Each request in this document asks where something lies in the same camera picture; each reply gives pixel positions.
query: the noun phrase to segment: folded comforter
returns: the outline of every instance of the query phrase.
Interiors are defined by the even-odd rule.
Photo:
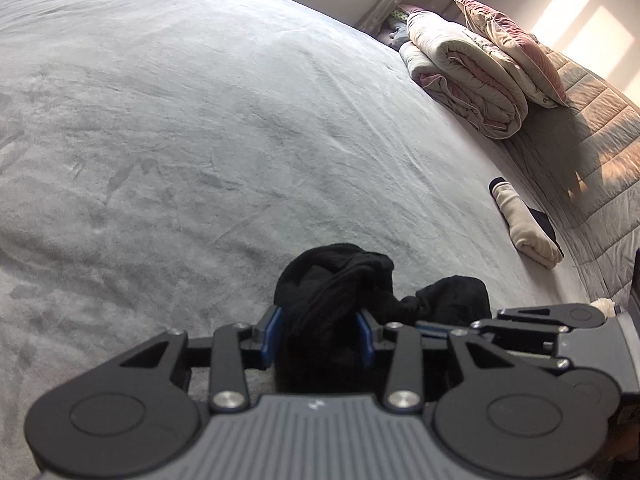
[[[464,27],[433,12],[407,20],[400,51],[412,76],[429,95],[492,139],[511,137],[529,111],[509,73],[465,34]]]

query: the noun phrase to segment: fleece bedsheet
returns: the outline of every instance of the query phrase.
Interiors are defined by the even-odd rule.
[[[289,0],[0,8],[2,480],[36,474],[44,391],[168,326],[255,322],[311,247],[388,254],[399,297],[462,274],[494,309],[586,299],[570,258],[511,244],[506,154],[365,34]]]
[[[568,108],[530,108],[504,145],[564,233],[590,298],[625,306],[640,248],[640,110],[559,52]]]

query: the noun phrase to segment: pink pillow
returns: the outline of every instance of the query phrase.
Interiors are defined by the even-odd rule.
[[[415,5],[398,5],[402,10],[404,10],[407,14],[412,14],[413,12],[422,12],[424,9],[422,7],[416,7]]]
[[[522,67],[535,85],[557,103],[566,106],[564,85],[549,58],[533,38],[509,16],[473,0],[455,0],[466,26],[493,41]]]

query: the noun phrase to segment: ribbed gray surface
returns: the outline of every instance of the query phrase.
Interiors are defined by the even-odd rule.
[[[446,457],[419,418],[383,412],[371,397],[264,396],[250,412],[216,416],[185,455],[136,480],[487,478]]]

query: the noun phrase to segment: sunlight on wall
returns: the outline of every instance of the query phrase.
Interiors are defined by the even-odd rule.
[[[564,49],[564,54],[606,79],[633,42],[633,35],[601,6]]]
[[[623,92],[629,99],[640,106],[640,70],[632,79],[631,83],[626,86]]]
[[[553,47],[567,31],[589,0],[551,0],[540,19],[531,29],[546,45]]]

